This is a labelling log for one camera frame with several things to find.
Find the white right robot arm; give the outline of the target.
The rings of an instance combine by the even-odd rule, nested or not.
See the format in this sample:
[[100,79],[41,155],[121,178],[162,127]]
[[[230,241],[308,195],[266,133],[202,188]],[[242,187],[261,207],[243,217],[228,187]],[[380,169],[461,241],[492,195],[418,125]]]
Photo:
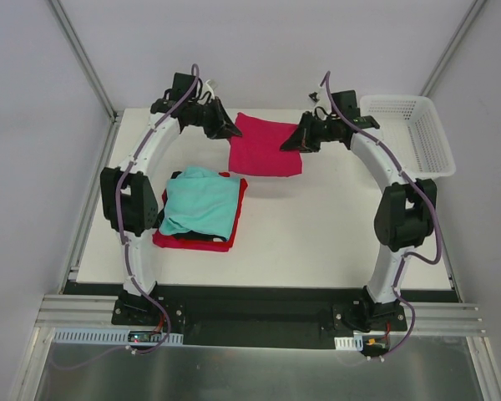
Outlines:
[[344,326],[359,332],[383,330],[402,314],[401,284],[410,256],[434,231],[437,187],[433,180],[405,176],[383,140],[381,124],[362,115],[355,91],[331,96],[331,111],[306,111],[282,151],[316,153],[325,142],[344,144],[366,166],[382,193],[373,228],[380,243],[377,262],[358,302],[342,313]]

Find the crimson pink t shirt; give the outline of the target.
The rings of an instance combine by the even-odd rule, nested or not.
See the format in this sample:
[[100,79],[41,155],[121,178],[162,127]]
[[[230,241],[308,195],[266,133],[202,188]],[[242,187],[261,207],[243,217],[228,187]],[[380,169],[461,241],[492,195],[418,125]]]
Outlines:
[[300,153],[281,150],[295,132],[296,124],[258,119],[240,112],[235,126],[242,136],[230,138],[229,171],[261,177],[291,177],[302,173]]

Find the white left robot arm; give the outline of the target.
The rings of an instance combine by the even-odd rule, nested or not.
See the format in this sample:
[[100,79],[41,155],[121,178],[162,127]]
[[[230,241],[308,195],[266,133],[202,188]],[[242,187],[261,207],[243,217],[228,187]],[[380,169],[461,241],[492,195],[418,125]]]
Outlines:
[[188,126],[200,127],[211,140],[242,135],[220,98],[200,78],[197,64],[188,74],[175,74],[171,87],[151,105],[147,125],[134,148],[118,166],[105,167],[100,173],[104,218],[118,234],[124,259],[124,284],[114,304],[114,325],[169,321],[158,304],[149,255],[159,216],[150,178],[166,150]]

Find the red t shirt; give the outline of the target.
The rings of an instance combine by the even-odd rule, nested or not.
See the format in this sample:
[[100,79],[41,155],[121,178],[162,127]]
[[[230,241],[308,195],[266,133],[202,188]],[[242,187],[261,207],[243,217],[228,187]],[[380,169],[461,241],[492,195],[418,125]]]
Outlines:
[[152,242],[155,246],[168,249],[184,249],[193,251],[228,252],[234,245],[238,228],[240,214],[243,206],[245,192],[248,188],[246,179],[240,179],[239,199],[235,212],[235,219],[232,226],[230,238],[222,240],[219,237],[207,236],[204,234],[185,233],[175,236],[166,236],[155,231],[152,235]]

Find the white plastic basket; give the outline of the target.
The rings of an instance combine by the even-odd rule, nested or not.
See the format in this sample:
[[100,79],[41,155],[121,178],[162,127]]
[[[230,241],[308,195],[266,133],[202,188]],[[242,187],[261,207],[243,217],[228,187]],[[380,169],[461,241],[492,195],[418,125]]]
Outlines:
[[431,99],[413,95],[376,94],[361,97],[362,115],[380,128],[375,135],[402,163],[410,177],[436,180],[456,172],[448,138]]

